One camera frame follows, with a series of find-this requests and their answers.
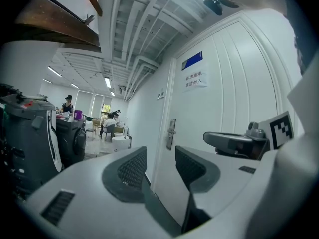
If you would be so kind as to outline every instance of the door frame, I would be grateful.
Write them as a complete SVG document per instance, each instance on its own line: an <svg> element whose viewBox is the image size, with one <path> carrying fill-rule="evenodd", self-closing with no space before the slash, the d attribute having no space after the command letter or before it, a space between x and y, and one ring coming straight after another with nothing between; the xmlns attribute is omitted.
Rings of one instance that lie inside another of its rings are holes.
<svg viewBox="0 0 319 239"><path fill-rule="evenodd" d="M199 44L206 38L210 37L216 32L232 24L235 24L237 22L241 23L243 27L247 30L247 32L251 35L257 47L259 48L262 56L264 57L264 60L268 67L268 70L273 82L273 86L274 86L275 99L277 104L277 114L281 114L285 111L289 111L291 115L294 131L297 132L298 130L297 115L294 112L291 104L289 103L287 99L288 93L293 88L293 83L289 75L289 71L286 65L283 63L283 59L281 55L275 49L275 47L271 44L271 42L266 37L266 35L262 32L262 30L245 14L245 12L243 11L237 12L221 20L220 22L212 25L211 27L207 28L203 32L201 32L195 38L193 38L188 43L186 43L181 49L175 52L170 59L170 69L169 69L167 88L166 88L166 98L164 102L163 115L161 119L160 132L159 132L160 134L158 137L155 163L154 163L154 169L152 174L151 190L153 192L155 191L155 188L156 188L158 169L161 162L163 149L165 148L164 141L166 137L166 129L170 121L170 118L168 116L170 114L170 108L171 108L177 59L186 51L188 51L195 45Z"/></svg>

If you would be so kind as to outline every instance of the door handle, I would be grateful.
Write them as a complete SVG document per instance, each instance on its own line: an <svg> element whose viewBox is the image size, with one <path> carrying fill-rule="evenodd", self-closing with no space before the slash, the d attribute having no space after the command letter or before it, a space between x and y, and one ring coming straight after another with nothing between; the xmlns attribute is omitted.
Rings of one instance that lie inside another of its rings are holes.
<svg viewBox="0 0 319 239"><path fill-rule="evenodd" d="M176 132L173 131L173 130L168 129L167 131L168 131L169 133L176 134Z"/></svg>

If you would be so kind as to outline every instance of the sign on door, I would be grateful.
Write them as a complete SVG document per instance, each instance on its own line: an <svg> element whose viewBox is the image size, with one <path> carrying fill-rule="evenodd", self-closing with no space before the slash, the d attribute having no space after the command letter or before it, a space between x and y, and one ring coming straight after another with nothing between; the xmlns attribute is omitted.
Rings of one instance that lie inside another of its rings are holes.
<svg viewBox="0 0 319 239"><path fill-rule="evenodd" d="M203 60L203 56L202 52L199 52L183 62L181 69L184 84L183 92L208 87L206 68L198 66L203 65L203 63L196 66L196 63L201 60Z"/></svg>

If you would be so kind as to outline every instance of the blue label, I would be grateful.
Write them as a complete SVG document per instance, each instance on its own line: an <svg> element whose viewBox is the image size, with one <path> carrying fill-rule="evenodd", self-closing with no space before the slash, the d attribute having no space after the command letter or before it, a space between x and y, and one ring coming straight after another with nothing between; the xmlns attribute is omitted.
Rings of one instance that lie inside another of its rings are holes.
<svg viewBox="0 0 319 239"><path fill-rule="evenodd" d="M199 52L196 55L192 56L191 58L185 60L181 65L181 70L183 71L184 69L196 64L200 60L203 60L202 52Z"/></svg>

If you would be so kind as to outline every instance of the window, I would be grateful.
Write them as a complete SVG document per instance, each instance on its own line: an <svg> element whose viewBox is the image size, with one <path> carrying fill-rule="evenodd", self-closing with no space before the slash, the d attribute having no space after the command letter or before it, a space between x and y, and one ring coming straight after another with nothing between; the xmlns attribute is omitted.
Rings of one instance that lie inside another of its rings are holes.
<svg viewBox="0 0 319 239"><path fill-rule="evenodd" d="M110 112L110 105L103 104L101 118L105 120Z"/></svg>

